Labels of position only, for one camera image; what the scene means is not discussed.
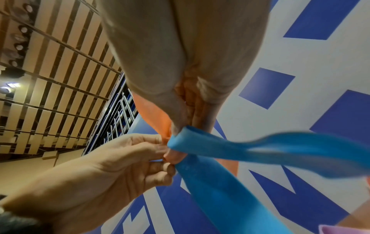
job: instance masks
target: orange cloth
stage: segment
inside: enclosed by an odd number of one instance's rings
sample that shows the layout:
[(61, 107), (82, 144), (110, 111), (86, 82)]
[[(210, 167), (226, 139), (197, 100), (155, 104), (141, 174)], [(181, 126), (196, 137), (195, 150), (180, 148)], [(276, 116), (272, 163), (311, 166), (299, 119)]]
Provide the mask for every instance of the orange cloth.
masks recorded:
[[(171, 119), (159, 107), (139, 95), (132, 93), (135, 106), (141, 117), (162, 136), (163, 142), (167, 142), (171, 137)], [(238, 174), (239, 162), (225, 159), (217, 159), (217, 161), (228, 169), (234, 176)]]

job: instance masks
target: beige wall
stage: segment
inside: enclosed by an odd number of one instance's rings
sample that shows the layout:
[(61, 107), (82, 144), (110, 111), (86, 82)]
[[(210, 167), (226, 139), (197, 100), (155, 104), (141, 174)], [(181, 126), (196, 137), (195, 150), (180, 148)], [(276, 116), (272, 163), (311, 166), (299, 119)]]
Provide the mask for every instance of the beige wall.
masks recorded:
[(83, 149), (62, 153), (58, 160), (31, 158), (0, 163), (0, 194), (9, 195), (27, 184), (42, 172), (82, 155)]

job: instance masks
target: blue ribbon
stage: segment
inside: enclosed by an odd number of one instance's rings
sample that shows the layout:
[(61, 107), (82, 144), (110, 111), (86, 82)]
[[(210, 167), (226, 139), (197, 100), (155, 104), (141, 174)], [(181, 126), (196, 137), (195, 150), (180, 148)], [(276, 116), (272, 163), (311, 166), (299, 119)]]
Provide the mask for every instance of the blue ribbon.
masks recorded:
[(213, 158), (283, 164), (329, 178), (370, 175), (368, 149), (313, 133), (279, 133), (235, 143), (188, 126), (171, 137), (168, 147), (189, 153), (176, 169), (194, 200), (222, 234), (291, 232)]

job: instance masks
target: purple fabric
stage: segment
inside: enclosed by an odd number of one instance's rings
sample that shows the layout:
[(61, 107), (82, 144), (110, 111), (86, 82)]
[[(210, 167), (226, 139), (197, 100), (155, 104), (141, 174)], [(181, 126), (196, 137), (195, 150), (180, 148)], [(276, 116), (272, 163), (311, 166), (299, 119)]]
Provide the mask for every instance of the purple fabric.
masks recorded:
[(319, 226), (320, 234), (370, 234), (370, 230), (328, 225)]

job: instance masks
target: metal rack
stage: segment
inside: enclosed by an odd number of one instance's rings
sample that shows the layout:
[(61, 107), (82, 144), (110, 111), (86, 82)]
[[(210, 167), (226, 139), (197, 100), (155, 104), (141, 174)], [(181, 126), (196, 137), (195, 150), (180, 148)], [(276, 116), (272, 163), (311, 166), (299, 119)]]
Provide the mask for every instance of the metal rack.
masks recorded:
[(122, 73), (89, 137), (83, 155), (126, 134), (137, 115), (138, 111), (131, 91), (128, 89), (124, 73)]

